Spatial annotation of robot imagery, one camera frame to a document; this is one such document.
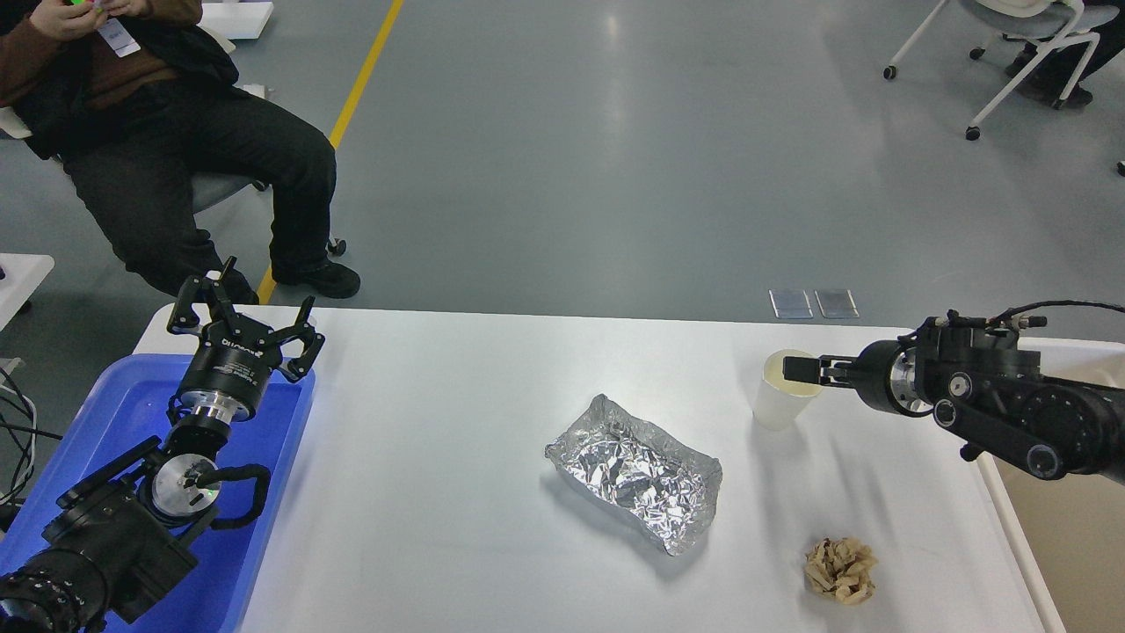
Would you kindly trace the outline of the person's right hand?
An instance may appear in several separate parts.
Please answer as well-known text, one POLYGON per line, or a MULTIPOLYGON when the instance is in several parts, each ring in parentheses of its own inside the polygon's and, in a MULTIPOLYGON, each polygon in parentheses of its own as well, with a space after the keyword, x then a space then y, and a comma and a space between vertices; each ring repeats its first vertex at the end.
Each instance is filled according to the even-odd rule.
POLYGON ((50 40, 80 40, 94 33, 109 18, 92 4, 69 4, 69 1, 40 1, 28 16, 33 28, 50 40))

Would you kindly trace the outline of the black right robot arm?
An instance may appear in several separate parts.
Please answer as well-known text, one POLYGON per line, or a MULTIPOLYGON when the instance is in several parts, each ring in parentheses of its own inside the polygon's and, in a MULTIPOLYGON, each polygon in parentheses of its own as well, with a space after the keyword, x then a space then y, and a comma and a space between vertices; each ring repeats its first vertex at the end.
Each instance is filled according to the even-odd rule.
POLYGON ((1030 302, 990 317, 946 311, 860 355, 782 360, 785 380, 850 389, 876 412, 935 421, 964 441, 968 462, 981 454, 1040 478, 1102 476, 1124 481, 1124 396, 1041 370, 1041 354, 1018 346, 1024 331, 1045 327, 1030 302))

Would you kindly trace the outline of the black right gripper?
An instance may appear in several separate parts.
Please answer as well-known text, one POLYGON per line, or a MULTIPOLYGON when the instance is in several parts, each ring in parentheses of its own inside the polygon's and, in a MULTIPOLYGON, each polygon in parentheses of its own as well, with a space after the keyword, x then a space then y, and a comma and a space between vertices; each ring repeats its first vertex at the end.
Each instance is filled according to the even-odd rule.
POLYGON ((853 388, 876 412, 915 416, 915 358, 893 340, 872 342, 860 358, 785 355, 782 376, 793 383, 853 388))

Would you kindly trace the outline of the person's left hand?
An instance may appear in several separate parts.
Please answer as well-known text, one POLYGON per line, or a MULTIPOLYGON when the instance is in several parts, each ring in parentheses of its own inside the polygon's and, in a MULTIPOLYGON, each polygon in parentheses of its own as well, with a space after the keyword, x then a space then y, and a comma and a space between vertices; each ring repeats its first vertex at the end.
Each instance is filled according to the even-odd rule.
POLYGON ((148 0, 112 0, 101 1, 102 11, 110 17, 145 18, 151 16, 153 8, 148 0))

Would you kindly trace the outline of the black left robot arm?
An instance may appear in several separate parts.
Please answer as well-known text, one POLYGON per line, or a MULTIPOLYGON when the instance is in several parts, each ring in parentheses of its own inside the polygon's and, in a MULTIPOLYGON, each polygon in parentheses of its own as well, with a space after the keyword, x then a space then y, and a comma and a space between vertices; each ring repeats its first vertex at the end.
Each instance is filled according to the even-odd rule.
POLYGON ((200 344, 168 404, 171 429, 112 458, 61 492, 46 548, 3 576, 4 632, 101 632, 107 614, 135 622, 198 560, 205 530, 240 530, 268 505, 268 465, 218 465, 236 422, 256 416, 274 372, 304 380, 325 337, 306 297, 288 327, 237 311, 222 282, 234 265, 181 286, 166 329, 200 344))

